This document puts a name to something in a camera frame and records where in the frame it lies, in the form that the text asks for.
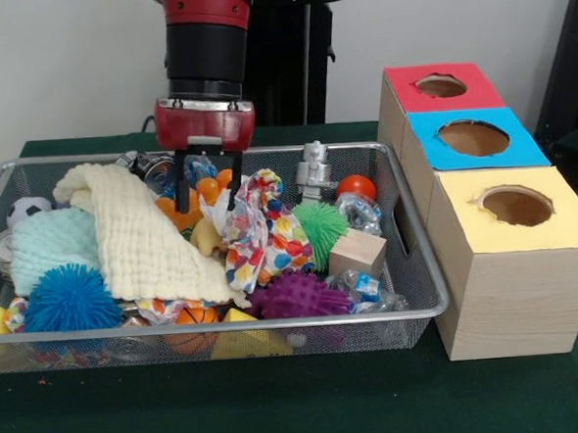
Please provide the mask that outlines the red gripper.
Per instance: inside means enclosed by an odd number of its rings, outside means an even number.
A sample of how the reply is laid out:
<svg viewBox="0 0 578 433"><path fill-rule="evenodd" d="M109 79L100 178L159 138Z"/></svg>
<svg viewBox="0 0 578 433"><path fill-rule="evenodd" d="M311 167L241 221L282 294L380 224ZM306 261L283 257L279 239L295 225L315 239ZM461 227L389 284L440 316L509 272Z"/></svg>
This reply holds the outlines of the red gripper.
<svg viewBox="0 0 578 433"><path fill-rule="evenodd" d="M158 143L163 149L175 150L175 206L185 215L189 211L189 183L184 160L189 146L218 146L231 159L227 209L232 212L242 183L243 153L254 134L256 113L251 101L206 101L158 99L154 117Z"/></svg>

